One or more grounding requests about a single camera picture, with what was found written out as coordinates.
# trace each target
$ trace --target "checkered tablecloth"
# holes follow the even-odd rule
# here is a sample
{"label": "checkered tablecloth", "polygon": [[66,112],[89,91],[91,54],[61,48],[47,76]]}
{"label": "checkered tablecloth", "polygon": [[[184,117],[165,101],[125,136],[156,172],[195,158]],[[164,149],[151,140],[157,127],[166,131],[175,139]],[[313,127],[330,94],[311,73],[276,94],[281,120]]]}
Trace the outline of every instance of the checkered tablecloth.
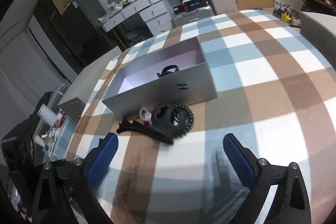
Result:
{"label": "checkered tablecloth", "polygon": [[[193,105],[195,125],[172,147],[136,132],[119,149],[96,196],[116,224],[228,223],[247,195],[222,148],[232,132],[271,164],[299,163],[312,222],[336,203],[336,72],[304,37],[260,10],[218,15],[141,42],[112,60],[85,107],[68,160],[85,157],[120,119],[101,98],[135,58],[198,37],[218,98]],[[263,223],[272,186],[257,223]]]}

